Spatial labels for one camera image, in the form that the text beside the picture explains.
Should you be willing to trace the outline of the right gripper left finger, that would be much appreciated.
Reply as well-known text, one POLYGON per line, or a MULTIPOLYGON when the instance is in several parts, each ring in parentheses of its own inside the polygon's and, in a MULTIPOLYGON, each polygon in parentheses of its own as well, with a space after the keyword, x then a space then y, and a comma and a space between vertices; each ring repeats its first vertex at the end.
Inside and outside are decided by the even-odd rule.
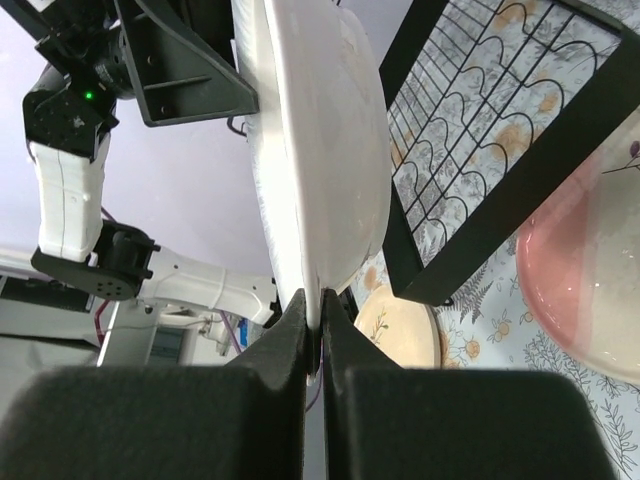
POLYGON ((306 302, 223 366, 38 376, 1 426, 5 479, 298 479, 306 302))

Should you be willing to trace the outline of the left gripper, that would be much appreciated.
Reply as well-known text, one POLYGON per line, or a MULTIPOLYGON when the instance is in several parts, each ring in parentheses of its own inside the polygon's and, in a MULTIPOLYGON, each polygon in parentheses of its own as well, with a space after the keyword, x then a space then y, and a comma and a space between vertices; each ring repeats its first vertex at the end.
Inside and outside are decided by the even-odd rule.
POLYGON ((229 1, 3 1, 1 8, 54 66, 84 65, 117 98, 135 97, 149 127, 259 111, 258 94, 236 69, 229 1))

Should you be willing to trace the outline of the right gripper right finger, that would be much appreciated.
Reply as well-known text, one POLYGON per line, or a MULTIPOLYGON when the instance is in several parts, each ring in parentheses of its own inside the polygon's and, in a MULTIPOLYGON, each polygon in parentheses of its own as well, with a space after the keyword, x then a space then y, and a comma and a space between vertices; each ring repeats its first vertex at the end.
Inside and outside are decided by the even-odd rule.
POLYGON ((405 369, 323 295, 332 479, 611 479, 578 389, 541 371, 405 369))

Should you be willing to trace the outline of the cream green plate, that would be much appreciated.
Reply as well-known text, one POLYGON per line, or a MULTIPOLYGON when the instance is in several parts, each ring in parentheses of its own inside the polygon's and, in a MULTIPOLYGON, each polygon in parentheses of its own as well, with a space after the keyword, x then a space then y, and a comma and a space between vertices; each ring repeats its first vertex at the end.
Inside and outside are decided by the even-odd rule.
POLYGON ((360 308, 355 327, 403 368, 441 367, 441 348, 433 310, 378 287, 360 308))

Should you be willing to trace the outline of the white bowl plate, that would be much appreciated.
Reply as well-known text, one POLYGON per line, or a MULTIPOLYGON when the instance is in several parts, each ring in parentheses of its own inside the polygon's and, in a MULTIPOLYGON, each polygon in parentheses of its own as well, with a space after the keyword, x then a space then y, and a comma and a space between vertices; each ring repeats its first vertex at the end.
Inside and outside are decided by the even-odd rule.
POLYGON ((382 248, 391 157, 378 62, 358 17, 331 1, 235 1, 252 171, 279 299, 306 303, 307 371, 321 360, 322 296, 382 248))

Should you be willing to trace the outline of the black wire dish rack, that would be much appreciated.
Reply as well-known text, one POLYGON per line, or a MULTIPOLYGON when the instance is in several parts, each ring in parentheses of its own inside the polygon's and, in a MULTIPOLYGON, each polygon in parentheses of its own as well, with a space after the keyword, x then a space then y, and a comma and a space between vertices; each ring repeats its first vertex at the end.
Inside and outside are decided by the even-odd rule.
POLYGON ((443 304, 639 105, 635 1, 415 1, 380 73, 393 292, 443 304))

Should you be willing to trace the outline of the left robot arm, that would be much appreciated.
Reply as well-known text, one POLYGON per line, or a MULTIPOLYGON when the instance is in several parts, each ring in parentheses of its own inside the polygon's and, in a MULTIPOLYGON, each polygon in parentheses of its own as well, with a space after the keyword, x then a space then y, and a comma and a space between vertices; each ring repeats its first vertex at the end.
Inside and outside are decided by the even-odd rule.
POLYGON ((46 65, 22 102, 39 182, 32 267, 108 301, 229 312, 259 325, 279 313, 275 281, 176 254, 103 216, 116 106, 144 123, 230 120, 258 109, 233 58, 227 1, 5 1, 46 65))

